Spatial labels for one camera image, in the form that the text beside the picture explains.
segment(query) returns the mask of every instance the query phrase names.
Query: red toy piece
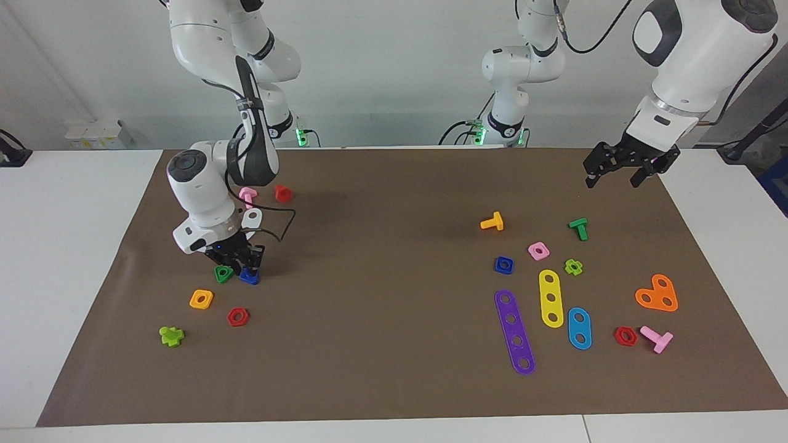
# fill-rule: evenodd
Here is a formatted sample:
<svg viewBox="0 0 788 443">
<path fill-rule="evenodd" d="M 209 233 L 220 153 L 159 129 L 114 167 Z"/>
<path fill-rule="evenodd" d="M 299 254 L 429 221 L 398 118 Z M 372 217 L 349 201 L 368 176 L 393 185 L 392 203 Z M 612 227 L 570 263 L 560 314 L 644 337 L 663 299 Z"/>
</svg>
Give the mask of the red toy piece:
<svg viewBox="0 0 788 443">
<path fill-rule="evenodd" d="M 227 321 L 230 322 L 230 326 L 233 328 L 243 326 L 249 321 L 249 311 L 245 307 L 234 307 L 227 314 Z"/>
<path fill-rule="evenodd" d="M 629 326 L 619 326 L 615 329 L 615 340 L 623 346 L 635 346 L 637 343 L 637 334 L 635 330 Z"/>
<path fill-rule="evenodd" d="M 287 203 L 293 198 L 293 191 L 283 184 L 278 184 L 273 187 L 273 196 L 279 203 Z"/>
</svg>

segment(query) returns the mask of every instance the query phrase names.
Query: yellow t-shaped bolt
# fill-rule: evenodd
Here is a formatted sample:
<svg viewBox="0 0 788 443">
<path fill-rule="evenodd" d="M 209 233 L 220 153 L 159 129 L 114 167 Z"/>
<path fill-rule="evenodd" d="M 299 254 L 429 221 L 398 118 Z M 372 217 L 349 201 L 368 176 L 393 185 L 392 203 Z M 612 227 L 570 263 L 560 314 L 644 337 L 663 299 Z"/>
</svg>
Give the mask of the yellow t-shaped bolt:
<svg viewBox="0 0 788 443">
<path fill-rule="evenodd" d="M 500 217 L 500 212 L 495 211 L 492 213 L 492 218 L 484 220 L 480 223 L 482 229 L 496 228 L 499 231 L 504 230 L 504 220 Z"/>
</svg>

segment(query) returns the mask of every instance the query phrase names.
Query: table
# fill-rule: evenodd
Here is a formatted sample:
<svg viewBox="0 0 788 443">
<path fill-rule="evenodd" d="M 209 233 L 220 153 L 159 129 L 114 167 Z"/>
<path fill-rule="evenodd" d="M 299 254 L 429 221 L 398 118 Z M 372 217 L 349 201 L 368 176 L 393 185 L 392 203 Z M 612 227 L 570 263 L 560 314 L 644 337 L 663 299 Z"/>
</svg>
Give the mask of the table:
<svg viewBox="0 0 788 443">
<path fill-rule="evenodd" d="M 113 261 L 160 151 L 38 152 L 0 171 L 0 441 L 783 441 L 788 411 L 29 429 Z M 784 390 L 788 220 L 743 166 L 684 151 L 665 187 Z"/>
</svg>

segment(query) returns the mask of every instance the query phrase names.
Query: black cable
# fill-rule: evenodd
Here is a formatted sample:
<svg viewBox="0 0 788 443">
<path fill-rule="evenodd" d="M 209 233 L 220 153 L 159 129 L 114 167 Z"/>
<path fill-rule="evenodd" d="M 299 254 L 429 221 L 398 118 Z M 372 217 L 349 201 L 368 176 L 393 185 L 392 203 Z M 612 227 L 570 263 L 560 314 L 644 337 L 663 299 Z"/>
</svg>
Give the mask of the black cable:
<svg viewBox="0 0 788 443">
<path fill-rule="evenodd" d="M 574 51 L 574 52 L 576 52 L 578 54 L 588 54 L 592 50 L 595 50 L 608 37 L 608 34 L 610 34 L 610 31 L 613 30 L 613 28 L 615 27 L 615 24 L 619 22 L 619 19 L 621 18 L 622 15 L 624 15 L 624 11 L 626 11 L 626 8 L 628 8 L 630 6 L 631 2 L 632 2 L 632 0 L 626 0 L 626 3 L 624 3 L 624 6 L 619 11 L 619 14 L 617 16 L 615 16 L 615 19 L 613 19 L 613 22 L 610 23 L 610 26 L 608 27 L 608 30 L 605 31 L 604 34 L 600 37 L 599 41 L 597 41 L 597 43 L 594 46 L 590 47 L 589 49 L 579 50 L 579 49 L 573 47 L 572 43 L 569 43 L 569 35 L 567 34 L 567 30 L 565 28 L 559 29 L 559 31 L 561 32 L 561 36 L 563 37 L 563 41 L 567 43 L 567 47 L 569 47 L 569 49 L 571 49 L 572 51 Z M 561 10 L 558 7 L 557 0 L 552 0 L 552 7 L 556 11 L 556 15 L 558 17 L 560 17 L 560 22 L 563 23 L 563 14 L 561 14 Z"/>
<path fill-rule="evenodd" d="M 451 131 L 453 131 L 453 130 L 454 130 L 454 128 L 456 128 L 456 127 L 458 127 L 458 126 L 462 126 L 462 125 L 465 125 L 465 126 L 470 126 L 470 125 L 468 125 L 468 122 L 467 122 L 467 121 L 464 121 L 464 120 L 463 120 L 463 121 L 458 121 L 458 122 L 456 122 L 455 124 L 453 124 L 452 126 L 450 126 L 450 127 L 449 127 L 449 129 L 446 129 L 446 132 L 444 132 L 444 135 L 443 135 L 443 136 L 440 138 L 440 141 L 438 142 L 438 144 L 443 144 L 443 141 L 444 141 L 444 140 L 446 140 L 446 137 L 448 136 L 448 134 L 449 134 Z"/>
<path fill-rule="evenodd" d="M 292 212 L 292 216 L 290 217 L 290 221 L 288 221 L 288 224 L 287 224 L 287 225 L 284 227 L 284 230 L 282 231 L 282 236 L 278 236 L 277 234 L 275 234 L 275 233 L 272 233 L 272 232 L 271 232 L 271 231 L 269 231 L 268 229 L 263 229 L 263 228 L 256 228 L 256 229 L 242 229 L 243 231 L 245 231 L 245 232 L 248 232 L 248 233 L 250 233 L 250 232 L 260 232 L 260 233 L 266 233 L 266 234 L 268 234 L 268 235 L 272 236 L 273 238 L 277 239 L 277 241 L 278 241 L 279 243 L 281 243 L 281 242 L 282 242 L 282 240 L 284 240 L 284 236 L 286 236 L 286 235 L 287 235 L 287 233 L 288 233 L 288 229 L 290 229 L 290 225 L 293 223 L 293 220 L 296 218 L 296 210 L 295 210 L 295 209 L 281 208 L 281 207 L 267 207 L 267 206 L 262 206 L 262 205 L 256 205 L 256 204 L 254 204 L 254 203 L 249 203 L 248 201 L 246 201 L 246 200 L 244 200 L 244 199 L 240 198 L 240 197 L 238 196 L 238 194 L 236 194 L 236 193 L 235 193 L 235 192 L 232 190 L 232 188 L 230 188 L 229 171 L 225 171 L 225 187 L 227 188 L 227 192 L 228 192 L 230 195 L 232 195 L 232 197 L 233 197 L 234 199 L 238 200 L 239 202 L 241 202 L 241 203 L 243 203 L 243 204 L 245 204 L 245 205 L 249 205 L 249 206 L 251 206 L 251 207 L 256 207 L 256 208 L 258 208 L 258 209 L 260 209 L 260 210 L 273 210 L 273 211 L 277 211 L 277 212 Z"/>
<path fill-rule="evenodd" d="M 767 49 L 767 50 L 766 50 L 766 52 L 764 52 L 764 54 L 763 54 L 763 55 L 761 55 L 761 56 L 760 56 L 760 57 L 759 57 L 757 60 L 755 60 L 755 63 L 753 63 L 753 64 L 752 64 L 752 65 L 749 67 L 749 69 L 747 69 L 747 70 L 745 71 L 744 75 L 742 75 L 742 78 L 740 78 L 740 79 L 738 80 L 738 82 L 736 82 L 736 84 L 734 85 L 734 88 L 730 90 L 730 94 L 728 94 L 728 98 L 725 100 L 725 104 L 723 105 L 723 108 L 722 108 L 722 109 L 721 109 L 721 111 L 719 112 L 719 115 L 717 116 L 717 119 L 716 119 L 716 120 L 714 120 L 714 121 L 702 121 L 702 122 L 700 123 L 700 125 L 701 125 L 701 126 L 714 126 L 714 125 L 716 125 L 717 123 L 719 123 L 719 121 L 720 121 L 720 120 L 722 120 L 722 119 L 723 119 L 723 115 L 725 115 L 725 111 L 727 111 L 727 110 L 728 110 L 728 105 L 730 105 L 730 101 L 733 99 L 733 97 L 734 97 L 734 94 L 736 94 L 736 91 L 738 90 L 739 86 L 741 86 L 741 85 L 742 85 L 742 83 L 743 83 L 743 82 L 744 82 L 744 80 L 747 78 L 747 76 L 749 76 L 749 74 L 750 74 L 750 73 L 751 73 L 751 72 L 752 72 L 752 71 L 753 71 L 753 70 L 754 70 L 754 69 L 755 69 L 755 68 L 756 68 L 758 65 L 760 65 L 760 63 L 761 63 L 761 62 L 762 62 L 762 61 L 763 61 L 763 60 L 764 60 L 766 57 L 768 57 L 768 55 L 769 55 L 769 54 L 770 54 L 770 53 L 771 53 L 771 52 L 772 52 L 772 51 L 775 49 L 775 47 L 777 47 L 777 42 L 778 42 L 778 41 L 779 41 L 779 38 L 777 37 L 777 34 L 773 34 L 773 35 L 771 36 L 771 46 L 769 46 L 769 49 Z"/>
<path fill-rule="evenodd" d="M 318 134 L 317 131 L 315 131 L 314 129 L 304 129 L 303 133 L 304 134 L 314 134 L 314 136 L 317 137 L 317 139 L 318 139 L 318 147 L 323 147 L 323 143 L 320 143 L 320 134 Z"/>
<path fill-rule="evenodd" d="M 22 149 L 27 149 L 26 147 L 24 147 L 24 145 L 22 144 L 22 142 L 20 142 L 20 141 L 19 141 L 19 139 L 18 139 L 18 138 L 16 138 L 15 136 L 13 136 L 13 134 L 11 134 L 10 132 L 6 131 L 5 129 L 0 129 L 0 134 L 2 134 L 2 135 L 4 135 L 4 136 L 8 137 L 8 138 L 9 138 L 9 140 L 11 140 L 11 141 L 13 141 L 14 143 L 18 144 L 18 145 L 19 145 L 19 147 L 21 147 Z"/>
<path fill-rule="evenodd" d="M 455 145 L 456 145 L 456 144 L 458 144 L 458 143 L 459 143 L 459 139 L 460 139 L 460 138 L 462 138 L 462 136 L 465 136 L 465 140 L 468 140 L 468 136 L 472 136 L 472 135 L 473 135 L 473 134 L 475 134 L 475 133 L 476 133 L 476 132 L 473 132 L 473 131 L 467 131 L 467 132 L 463 132 L 462 134 L 460 134 L 460 135 L 458 135 L 458 136 L 457 136 L 457 140 L 454 140 L 454 144 L 455 144 Z"/>
</svg>

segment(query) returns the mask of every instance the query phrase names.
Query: blue toy piece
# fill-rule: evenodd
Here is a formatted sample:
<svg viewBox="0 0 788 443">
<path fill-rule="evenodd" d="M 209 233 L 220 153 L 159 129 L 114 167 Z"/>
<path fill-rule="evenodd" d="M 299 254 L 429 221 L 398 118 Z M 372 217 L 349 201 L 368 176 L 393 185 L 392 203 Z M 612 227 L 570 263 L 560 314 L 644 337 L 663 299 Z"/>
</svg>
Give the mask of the blue toy piece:
<svg viewBox="0 0 788 443">
<path fill-rule="evenodd" d="M 255 271 L 255 273 L 253 274 L 249 272 L 249 268 L 245 267 L 241 270 L 241 275 L 239 275 L 238 278 L 244 283 L 248 283 L 250 285 L 256 285 L 260 282 L 260 270 Z"/>
<path fill-rule="evenodd" d="M 582 337 L 582 342 L 578 340 L 578 336 Z M 569 342 L 581 351 L 590 348 L 593 342 L 591 338 L 591 317 L 581 307 L 573 307 L 569 310 Z"/>
<path fill-rule="evenodd" d="M 509 259 L 508 257 L 498 257 L 495 260 L 495 271 L 500 272 L 502 274 L 509 275 L 511 272 L 515 270 L 515 261 Z"/>
</svg>

